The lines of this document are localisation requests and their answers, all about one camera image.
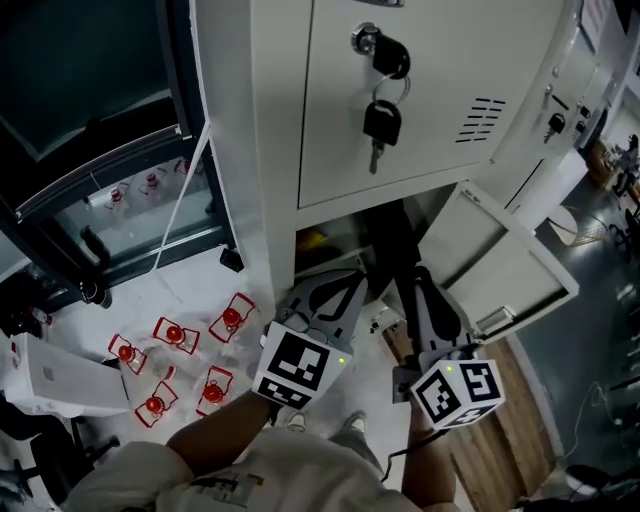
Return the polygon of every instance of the vent slot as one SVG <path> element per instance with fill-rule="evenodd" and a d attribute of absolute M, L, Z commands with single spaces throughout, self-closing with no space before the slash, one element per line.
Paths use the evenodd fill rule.
<path fill-rule="evenodd" d="M 507 102 L 503 100 L 484 97 L 475 98 L 469 107 L 470 112 L 462 124 L 462 130 L 458 132 L 458 137 L 462 136 L 463 138 L 455 139 L 455 143 L 487 140 L 496 122 L 500 119 L 500 113 L 506 104 Z"/>

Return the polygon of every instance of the white t-shirt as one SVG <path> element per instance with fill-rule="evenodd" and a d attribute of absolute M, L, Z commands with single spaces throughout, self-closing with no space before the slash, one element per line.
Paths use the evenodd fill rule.
<path fill-rule="evenodd" d="M 280 428 L 262 431 L 246 458 L 194 480 L 170 448 L 131 443 L 71 492 L 71 512 L 417 512 L 385 489 L 370 463 L 348 448 Z M 429 512 L 454 512 L 452 504 Z"/>

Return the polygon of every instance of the wooden floor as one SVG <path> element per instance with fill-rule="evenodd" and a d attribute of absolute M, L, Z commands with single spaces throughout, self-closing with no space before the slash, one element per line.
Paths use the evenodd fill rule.
<path fill-rule="evenodd" d="M 406 330 L 385 332 L 399 362 L 411 347 Z M 447 434 L 458 476 L 476 512 L 506 512 L 532 496 L 551 474 L 554 456 L 527 381 L 506 340 L 481 350 L 498 364 L 506 402 L 494 413 Z"/>

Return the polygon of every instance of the white floor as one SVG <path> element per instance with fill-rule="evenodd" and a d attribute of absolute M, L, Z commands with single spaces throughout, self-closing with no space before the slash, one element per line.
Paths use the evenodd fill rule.
<path fill-rule="evenodd" d="M 218 257 L 219 249 L 215 249 L 162 269 L 170 290 L 159 285 L 155 278 L 150 279 L 150 276 L 129 281 L 115 291 L 114 306 L 110 310 L 84 304 L 65 308 L 54 317 L 54 328 L 49 333 L 49 339 L 67 350 L 100 360 L 108 354 L 106 347 L 115 333 L 119 332 L 130 339 L 142 339 L 144 333 L 153 330 L 161 315 L 171 314 L 178 323 L 186 318 L 203 324 L 211 322 L 235 291 L 246 291 L 243 276 L 221 267 L 217 263 Z M 406 447 L 409 405 L 392 403 L 391 372 L 395 360 L 382 338 L 382 329 L 370 333 L 371 320 L 381 309 L 379 302 L 363 308 L 352 342 L 354 358 L 329 392 L 308 408 L 308 425 L 310 433 L 326 437 L 349 414 L 364 410 L 368 416 L 367 440 L 385 468 L 387 455 Z M 384 328 L 385 323 L 390 324 L 394 319 L 394 315 L 387 312 L 383 319 L 379 319 L 379 323 Z M 251 351 L 245 354 L 254 357 Z M 242 378 L 242 369 L 246 368 L 246 362 L 240 360 L 242 355 L 236 353 L 234 357 L 236 368 L 232 371 L 236 380 L 233 391 L 239 394 L 250 387 L 251 380 Z M 212 362 L 222 362 L 224 366 L 229 359 L 218 354 Z M 137 379 L 126 368 L 124 376 L 130 400 L 135 407 L 139 405 L 138 402 L 141 404 L 144 401 L 148 391 L 138 386 Z M 122 444 L 133 440 L 164 443 L 181 426 L 195 419 L 191 409 L 191 406 L 180 408 L 172 416 L 163 417 L 151 429 L 145 428 L 133 412 L 95 419 L 90 425 L 94 430 L 91 437 L 106 439 L 115 434 Z M 289 412 L 283 410 L 279 422 Z M 403 465 L 403 457 L 394 460 L 386 482 L 389 488 L 400 488 Z M 473 510 L 461 485 L 458 485 L 456 504 L 463 512 Z"/>

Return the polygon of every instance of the open drawer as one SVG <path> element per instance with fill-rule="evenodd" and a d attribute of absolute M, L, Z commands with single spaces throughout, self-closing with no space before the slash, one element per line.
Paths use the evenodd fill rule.
<path fill-rule="evenodd" d="M 578 294 L 578 283 L 506 210 L 457 185 L 419 243 L 422 263 L 475 338 L 493 341 Z"/>

